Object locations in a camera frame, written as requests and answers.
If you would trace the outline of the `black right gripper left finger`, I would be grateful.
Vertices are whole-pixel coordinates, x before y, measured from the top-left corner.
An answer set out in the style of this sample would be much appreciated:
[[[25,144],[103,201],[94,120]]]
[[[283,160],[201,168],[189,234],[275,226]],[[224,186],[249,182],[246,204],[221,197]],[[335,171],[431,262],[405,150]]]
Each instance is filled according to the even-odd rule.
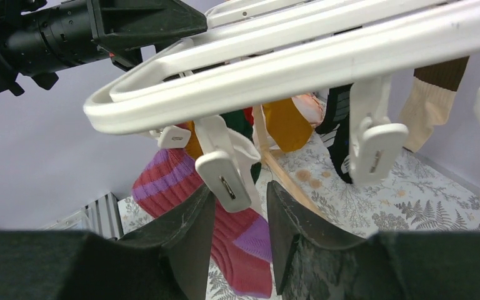
[[[214,215],[214,196],[201,186],[117,241],[0,231],[0,299],[204,299]]]

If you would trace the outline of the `red fluffy sock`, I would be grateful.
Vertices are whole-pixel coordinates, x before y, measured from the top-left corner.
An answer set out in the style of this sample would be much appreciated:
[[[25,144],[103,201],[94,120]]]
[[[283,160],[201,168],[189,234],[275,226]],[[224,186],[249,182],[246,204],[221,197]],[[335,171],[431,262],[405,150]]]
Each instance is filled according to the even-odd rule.
[[[252,107],[247,107],[243,109],[244,117],[246,118],[246,121],[250,124],[251,127],[254,125],[254,117],[253,117],[253,108]]]

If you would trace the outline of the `white plastic sock hanger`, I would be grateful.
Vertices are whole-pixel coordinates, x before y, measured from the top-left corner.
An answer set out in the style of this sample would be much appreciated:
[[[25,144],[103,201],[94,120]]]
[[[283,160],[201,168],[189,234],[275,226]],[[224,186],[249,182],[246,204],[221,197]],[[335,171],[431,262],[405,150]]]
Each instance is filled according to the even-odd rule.
[[[240,33],[182,39],[86,99],[91,125],[133,134],[480,51],[480,1],[361,1]]]

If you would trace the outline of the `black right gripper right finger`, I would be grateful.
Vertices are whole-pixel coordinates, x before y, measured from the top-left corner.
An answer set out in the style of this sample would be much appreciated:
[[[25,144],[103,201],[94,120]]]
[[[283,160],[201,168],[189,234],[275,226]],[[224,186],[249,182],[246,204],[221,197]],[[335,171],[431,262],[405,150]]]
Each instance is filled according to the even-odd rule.
[[[267,185],[272,265],[283,299],[480,299],[480,231],[361,238]]]

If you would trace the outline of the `dark green sock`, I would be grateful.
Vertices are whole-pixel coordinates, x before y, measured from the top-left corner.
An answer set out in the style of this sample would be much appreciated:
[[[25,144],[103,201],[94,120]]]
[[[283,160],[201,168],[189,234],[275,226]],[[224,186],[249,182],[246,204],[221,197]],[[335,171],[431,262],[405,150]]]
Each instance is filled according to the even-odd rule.
[[[244,115],[243,110],[227,112],[221,114],[221,117],[225,120],[228,128],[242,134],[245,138],[248,138],[253,142],[253,126],[250,125]],[[259,179],[261,173],[262,164],[257,162],[251,166],[251,176],[254,183]]]

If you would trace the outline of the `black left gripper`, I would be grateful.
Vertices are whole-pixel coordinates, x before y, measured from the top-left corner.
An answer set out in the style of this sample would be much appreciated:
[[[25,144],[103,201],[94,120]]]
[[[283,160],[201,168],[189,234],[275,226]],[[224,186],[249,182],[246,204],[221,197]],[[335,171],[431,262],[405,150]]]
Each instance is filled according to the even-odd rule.
[[[142,63],[141,48],[169,46],[208,29],[206,16],[183,1],[46,4],[0,1],[0,93],[22,95],[20,74],[50,90],[58,71],[107,58],[128,71]]]

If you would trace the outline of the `brown mustard striped sock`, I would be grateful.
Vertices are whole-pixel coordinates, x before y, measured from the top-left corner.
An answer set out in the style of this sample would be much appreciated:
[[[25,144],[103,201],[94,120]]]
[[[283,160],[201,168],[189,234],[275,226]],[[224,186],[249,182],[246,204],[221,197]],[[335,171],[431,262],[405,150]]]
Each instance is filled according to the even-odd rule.
[[[267,132],[282,152],[297,151],[309,141],[313,129],[291,98],[263,104],[262,111]]]

